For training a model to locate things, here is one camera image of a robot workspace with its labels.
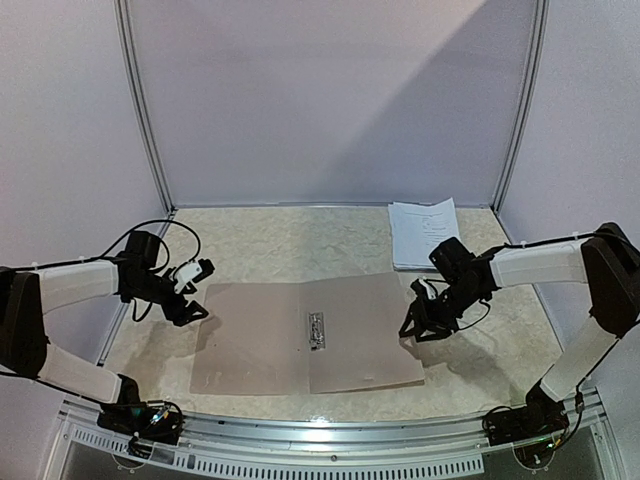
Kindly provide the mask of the brown plastic folder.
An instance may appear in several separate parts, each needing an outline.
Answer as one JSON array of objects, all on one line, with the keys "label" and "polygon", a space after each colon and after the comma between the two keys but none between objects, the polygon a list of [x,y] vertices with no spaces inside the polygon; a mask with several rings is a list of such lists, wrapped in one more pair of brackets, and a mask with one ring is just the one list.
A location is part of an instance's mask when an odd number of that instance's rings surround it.
[{"label": "brown plastic folder", "polygon": [[[304,283],[207,289],[189,390],[204,395],[306,395],[421,385],[421,361],[398,330],[409,296],[386,272]],[[326,348],[311,351],[308,314],[322,312]]]}]

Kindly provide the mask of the white signature page sheet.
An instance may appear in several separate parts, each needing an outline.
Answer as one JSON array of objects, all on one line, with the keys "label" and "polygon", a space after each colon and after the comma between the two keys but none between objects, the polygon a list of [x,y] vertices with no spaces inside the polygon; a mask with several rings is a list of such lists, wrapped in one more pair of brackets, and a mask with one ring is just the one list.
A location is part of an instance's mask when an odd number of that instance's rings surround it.
[{"label": "white signature page sheet", "polygon": [[449,238],[460,239],[452,198],[429,206],[394,202],[388,215],[396,270],[434,270],[433,250]]}]

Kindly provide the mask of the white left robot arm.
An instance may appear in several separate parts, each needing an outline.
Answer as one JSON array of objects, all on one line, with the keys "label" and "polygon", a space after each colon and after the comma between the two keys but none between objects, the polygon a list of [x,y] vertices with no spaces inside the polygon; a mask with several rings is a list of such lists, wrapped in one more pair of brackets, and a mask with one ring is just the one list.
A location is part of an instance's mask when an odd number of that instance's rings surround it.
[{"label": "white left robot arm", "polygon": [[171,267],[163,246],[161,237],[135,230],[115,254],[2,267],[2,370],[102,404],[126,433],[141,433],[152,405],[135,380],[98,365],[95,337],[108,328],[96,323],[106,320],[106,306],[157,307],[176,327],[207,316],[193,296],[213,262],[195,253]]}]

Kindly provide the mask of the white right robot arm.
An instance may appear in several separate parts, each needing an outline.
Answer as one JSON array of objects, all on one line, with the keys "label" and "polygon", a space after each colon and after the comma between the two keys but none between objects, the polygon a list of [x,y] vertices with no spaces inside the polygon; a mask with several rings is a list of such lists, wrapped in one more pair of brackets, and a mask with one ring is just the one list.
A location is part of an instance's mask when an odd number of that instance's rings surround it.
[{"label": "white right robot arm", "polygon": [[462,331],[463,314],[494,294],[531,285],[554,317],[562,352],[530,388],[523,406],[486,415],[490,432],[537,436],[567,424],[564,402],[577,395],[607,355],[639,325],[639,248],[615,222],[590,232],[472,253],[451,237],[430,255],[446,287],[416,280],[400,338],[438,341]]}]

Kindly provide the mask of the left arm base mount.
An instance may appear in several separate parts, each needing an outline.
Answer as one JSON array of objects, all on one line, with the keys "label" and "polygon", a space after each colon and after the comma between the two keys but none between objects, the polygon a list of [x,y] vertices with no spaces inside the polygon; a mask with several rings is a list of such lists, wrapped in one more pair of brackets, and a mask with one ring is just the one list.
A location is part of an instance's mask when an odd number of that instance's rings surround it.
[{"label": "left arm base mount", "polygon": [[98,416],[100,428],[129,437],[126,454],[148,459],[152,445],[177,446],[184,429],[184,414],[171,401],[103,404]]}]

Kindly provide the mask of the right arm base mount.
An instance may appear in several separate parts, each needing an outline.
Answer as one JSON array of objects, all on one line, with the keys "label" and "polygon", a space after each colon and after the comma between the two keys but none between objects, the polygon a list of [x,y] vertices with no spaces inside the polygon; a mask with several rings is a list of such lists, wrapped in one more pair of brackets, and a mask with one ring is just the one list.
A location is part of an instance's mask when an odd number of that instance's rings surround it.
[{"label": "right arm base mount", "polygon": [[574,427],[571,427],[563,402],[534,400],[517,408],[493,408],[483,416],[482,430],[491,446],[544,439],[561,432],[558,439],[550,440],[545,447],[546,451],[552,451],[575,435],[581,420],[582,413],[579,413]]}]

